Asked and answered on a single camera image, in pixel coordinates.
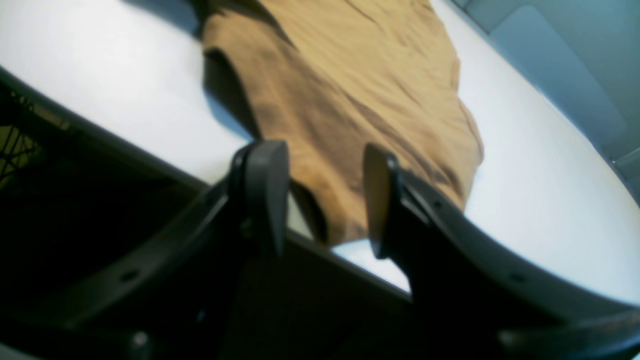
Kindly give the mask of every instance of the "white tabletop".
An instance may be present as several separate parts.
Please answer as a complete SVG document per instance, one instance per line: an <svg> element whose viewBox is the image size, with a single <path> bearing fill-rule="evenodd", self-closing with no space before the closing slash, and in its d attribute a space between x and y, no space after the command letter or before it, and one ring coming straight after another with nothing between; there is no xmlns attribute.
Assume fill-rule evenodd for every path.
<svg viewBox="0 0 640 360"><path fill-rule="evenodd" d="M544 96L444 0L432 3L462 60L460 95L486 146L467 216L565 279L640 304L640 209L633 198ZM203 90L204 59L186 6L2 0L0 65L82 118L213 184L250 137ZM292 215L291 226L300 229L299 212ZM366 243L337 252L363 264L371 256ZM394 276L384 263L364 266ZM392 280L403 286L401 275Z"/></svg>

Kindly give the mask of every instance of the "brown towel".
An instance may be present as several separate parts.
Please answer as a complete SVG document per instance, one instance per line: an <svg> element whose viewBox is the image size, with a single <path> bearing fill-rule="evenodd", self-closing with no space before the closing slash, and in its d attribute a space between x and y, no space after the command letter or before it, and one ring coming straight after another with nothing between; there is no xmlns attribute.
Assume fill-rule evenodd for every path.
<svg viewBox="0 0 640 360"><path fill-rule="evenodd" d="M464 208L483 144L458 98L456 51L428 0L209 6L204 49L233 68L260 136L287 140L292 178L324 214L317 232L327 245L367 237L369 142Z"/></svg>

